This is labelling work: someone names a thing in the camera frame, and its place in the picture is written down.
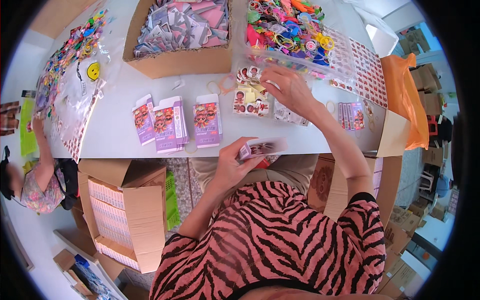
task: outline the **black bag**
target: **black bag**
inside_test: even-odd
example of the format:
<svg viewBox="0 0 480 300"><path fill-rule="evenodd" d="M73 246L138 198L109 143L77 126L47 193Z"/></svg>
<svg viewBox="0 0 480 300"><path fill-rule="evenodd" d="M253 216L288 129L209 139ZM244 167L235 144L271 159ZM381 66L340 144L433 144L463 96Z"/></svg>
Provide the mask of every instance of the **black bag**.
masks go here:
<svg viewBox="0 0 480 300"><path fill-rule="evenodd" d="M63 187L57 176L58 169L60 169L60 171L63 173L63 177L65 178L65 191L63 190ZM63 199L60 204L63 209L71 210L78 199L78 166L72 159L59 159L59 164L55 167L53 174L59 183L60 190L65 195L65 199Z"/></svg>

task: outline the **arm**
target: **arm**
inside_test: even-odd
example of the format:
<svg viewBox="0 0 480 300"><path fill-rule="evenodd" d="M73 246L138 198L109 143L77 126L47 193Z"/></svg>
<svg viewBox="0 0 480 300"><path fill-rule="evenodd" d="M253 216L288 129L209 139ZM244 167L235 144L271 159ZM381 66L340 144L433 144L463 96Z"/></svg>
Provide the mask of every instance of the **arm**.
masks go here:
<svg viewBox="0 0 480 300"><path fill-rule="evenodd" d="M32 125L38 149L40 151L38 167L35 169L35 181L42 192L45 192L48 183L53 176L55 166L50 146L48 145L47 138L43 134L43 121L38 117L34 117Z"/></svg>
<svg viewBox="0 0 480 300"><path fill-rule="evenodd" d="M183 221L179 234L200 240L208 229L213 211L224 200L225 193L263 160L263 156L255 157L245 160L242 165L236 161L240 148L251 139L255 138L241 137L220 150L215 177L208 184L198 204Z"/></svg>
<svg viewBox="0 0 480 300"><path fill-rule="evenodd" d="M313 97L305 80L286 68L273 66L263 71L260 81L280 103L312 122L324 134L347 179L348 198L359 192L373 194L372 174L365 157L325 105ZM267 81L276 83L279 88Z"/></svg>

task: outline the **orange plastic bag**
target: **orange plastic bag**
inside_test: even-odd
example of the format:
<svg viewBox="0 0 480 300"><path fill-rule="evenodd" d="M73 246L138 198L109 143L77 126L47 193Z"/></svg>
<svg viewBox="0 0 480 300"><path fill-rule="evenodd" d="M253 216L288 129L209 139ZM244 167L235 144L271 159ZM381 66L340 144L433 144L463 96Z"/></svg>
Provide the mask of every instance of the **orange plastic bag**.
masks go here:
<svg viewBox="0 0 480 300"><path fill-rule="evenodd" d="M405 150L418 147L428 149L427 115L408 67L415 67L417 59L411 53L407 59L389 55L380 59L387 89L388 109L411 122L410 136Z"/></svg>

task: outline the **hand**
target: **hand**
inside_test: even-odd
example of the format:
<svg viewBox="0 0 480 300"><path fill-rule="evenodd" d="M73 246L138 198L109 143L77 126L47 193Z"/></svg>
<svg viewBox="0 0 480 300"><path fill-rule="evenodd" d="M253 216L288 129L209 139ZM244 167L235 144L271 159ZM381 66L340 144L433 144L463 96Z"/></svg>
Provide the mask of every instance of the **hand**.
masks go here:
<svg viewBox="0 0 480 300"><path fill-rule="evenodd" d="M276 83L279 89L267 81ZM281 104L306 119L312 106L321 104L313 97L302 76L287 68L275 65L266 68L262 72L260 83Z"/></svg>
<svg viewBox="0 0 480 300"><path fill-rule="evenodd" d="M32 117L32 127L35 136L44 136L43 134L43 117L41 116L33 116Z"/></svg>
<svg viewBox="0 0 480 300"><path fill-rule="evenodd" d="M226 192L238 184L248 172L264 159L264 156L247 159L242 165L235 159L240 148L252 139L256 139L256 137L241 137L231 145L220 149L215 177L208 184L208 187Z"/></svg>

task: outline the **green plastic basket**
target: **green plastic basket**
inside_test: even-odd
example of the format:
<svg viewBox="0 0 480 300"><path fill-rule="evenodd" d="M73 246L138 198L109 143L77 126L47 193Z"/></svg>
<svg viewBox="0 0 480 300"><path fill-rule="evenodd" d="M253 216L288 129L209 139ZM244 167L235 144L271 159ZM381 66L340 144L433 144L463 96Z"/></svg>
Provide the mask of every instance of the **green plastic basket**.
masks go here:
<svg viewBox="0 0 480 300"><path fill-rule="evenodd" d="M175 179L173 172L167 172L167 179L165 180L166 191L166 209L167 209L167 230L172 229L180 224L180 213L177 204L177 193L175 192Z"/></svg>

